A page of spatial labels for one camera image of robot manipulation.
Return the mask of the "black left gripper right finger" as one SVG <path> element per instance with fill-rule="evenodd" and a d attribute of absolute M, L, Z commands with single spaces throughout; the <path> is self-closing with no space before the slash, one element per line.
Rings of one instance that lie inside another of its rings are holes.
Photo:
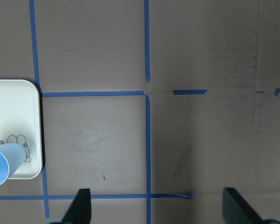
<path fill-rule="evenodd" d="M 265 224 L 235 188 L 224 188 L 222 217 L 225 224 Z"/>

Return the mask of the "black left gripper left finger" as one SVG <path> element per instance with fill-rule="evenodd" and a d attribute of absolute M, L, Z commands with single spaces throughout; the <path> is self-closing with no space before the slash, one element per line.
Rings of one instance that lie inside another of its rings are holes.
<path fill-rule="evenodd" d="M 89 224 L 91 222 L 90 189 L 80 189 L 63 216 L 62 224 Z"/>

